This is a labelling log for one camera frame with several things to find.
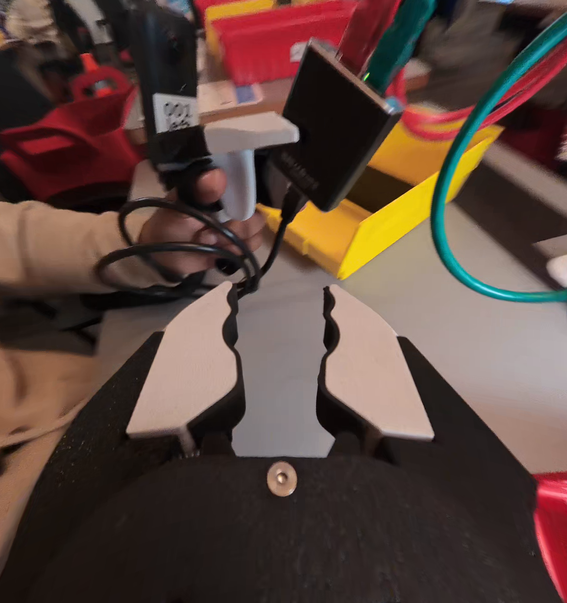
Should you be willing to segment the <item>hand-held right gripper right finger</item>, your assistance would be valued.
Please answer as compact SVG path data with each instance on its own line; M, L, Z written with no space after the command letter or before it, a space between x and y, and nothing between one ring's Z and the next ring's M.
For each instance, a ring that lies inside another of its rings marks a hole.
M333 437L433 441L434 430L394 329L338 285L323 291L317 419Z

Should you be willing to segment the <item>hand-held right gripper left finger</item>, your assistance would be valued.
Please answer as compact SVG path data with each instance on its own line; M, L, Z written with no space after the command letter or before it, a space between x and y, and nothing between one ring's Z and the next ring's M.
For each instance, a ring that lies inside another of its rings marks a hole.
M234 284L224 282L170 321L129 420L130 438L232 437L245 413L237 312Z

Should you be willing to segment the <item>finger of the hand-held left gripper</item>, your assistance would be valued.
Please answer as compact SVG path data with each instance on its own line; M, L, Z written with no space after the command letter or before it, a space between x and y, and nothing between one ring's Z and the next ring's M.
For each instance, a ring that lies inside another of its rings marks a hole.
M296 125L276 112L231 117L204 125L204 139L212 155L295 144Z

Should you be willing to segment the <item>black ethernet adapter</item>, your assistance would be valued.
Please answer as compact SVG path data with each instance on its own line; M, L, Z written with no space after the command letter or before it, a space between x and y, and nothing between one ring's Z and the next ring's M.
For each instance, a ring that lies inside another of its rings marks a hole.
M378 95L311 39L282 112L300 138L274 148L270 160L306 201L330 212L346 198L402 111L397 98Z

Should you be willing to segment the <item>yellow plastic bin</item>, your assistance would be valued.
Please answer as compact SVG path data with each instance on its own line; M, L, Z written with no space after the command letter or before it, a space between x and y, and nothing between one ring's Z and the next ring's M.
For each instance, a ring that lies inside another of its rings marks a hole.
M340 280L348 278L430 215L451 140L416 138L397 124L340 205L312 203L287 227L285 242Z

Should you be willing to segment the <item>red plastic bin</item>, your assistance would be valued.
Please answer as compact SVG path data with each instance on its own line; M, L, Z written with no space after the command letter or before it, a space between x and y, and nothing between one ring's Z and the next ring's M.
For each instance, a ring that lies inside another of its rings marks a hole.
M567 471L539 473L534 523L545 567L567 602Z

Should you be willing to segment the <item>person's left forearm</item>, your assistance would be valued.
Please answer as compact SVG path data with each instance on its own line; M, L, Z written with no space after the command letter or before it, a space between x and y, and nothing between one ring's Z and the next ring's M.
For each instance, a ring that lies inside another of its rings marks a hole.
M0 201L0 297L113 292L95 274L104 256L126 247L118 214Z

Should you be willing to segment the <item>person's left hand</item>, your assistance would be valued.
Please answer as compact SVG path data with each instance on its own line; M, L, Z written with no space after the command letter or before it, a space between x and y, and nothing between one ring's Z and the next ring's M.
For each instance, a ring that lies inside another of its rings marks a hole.
M216 168L198 176L194 185L195 199L199 204L210 205L218 201L226 190L226 174ZM246 221L229 221L224 225L240 238L248 249L257 251L264 241L265 220L254 213ZM192 243L210 245L238 253L239 249L227 238L194 217L170 209L157 209L144 223L137 239L139 244ZM211 254L200 252L157 253L154 259L165 268L180 275L190 275L215 267L216 259Z

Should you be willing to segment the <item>blue printed paper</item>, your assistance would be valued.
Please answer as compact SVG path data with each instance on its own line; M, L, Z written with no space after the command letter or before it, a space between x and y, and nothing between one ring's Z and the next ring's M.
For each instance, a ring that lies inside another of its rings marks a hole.
M197 86L198 110L201 118L230 113L264 101L260 84L235 86L231 80L200 83Z

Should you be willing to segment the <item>orange traffic cone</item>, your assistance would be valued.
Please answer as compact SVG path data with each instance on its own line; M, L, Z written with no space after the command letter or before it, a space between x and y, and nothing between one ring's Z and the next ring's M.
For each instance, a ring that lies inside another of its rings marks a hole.
M79 55L83 67L83 73L93 73L99 69L99 64L91 52L83 52ZM107 80L99 80L83 89L83 95L88 98L102 98L112 94Z

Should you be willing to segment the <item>red ribbed bin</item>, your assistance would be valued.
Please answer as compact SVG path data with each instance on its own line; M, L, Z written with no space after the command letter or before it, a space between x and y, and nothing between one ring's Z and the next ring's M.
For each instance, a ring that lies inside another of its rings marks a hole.
M236 86L294 76L308 42L361 73L401 1L195 1L208 51Z

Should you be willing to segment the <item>red tote basket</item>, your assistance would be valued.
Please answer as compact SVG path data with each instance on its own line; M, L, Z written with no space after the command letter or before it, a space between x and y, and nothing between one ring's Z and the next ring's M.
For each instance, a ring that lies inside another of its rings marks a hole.
M0 132L1 162L35 200L131 183L142 160L124 131L136 88L121 71L101 66L70 85L73 101L34 124Z

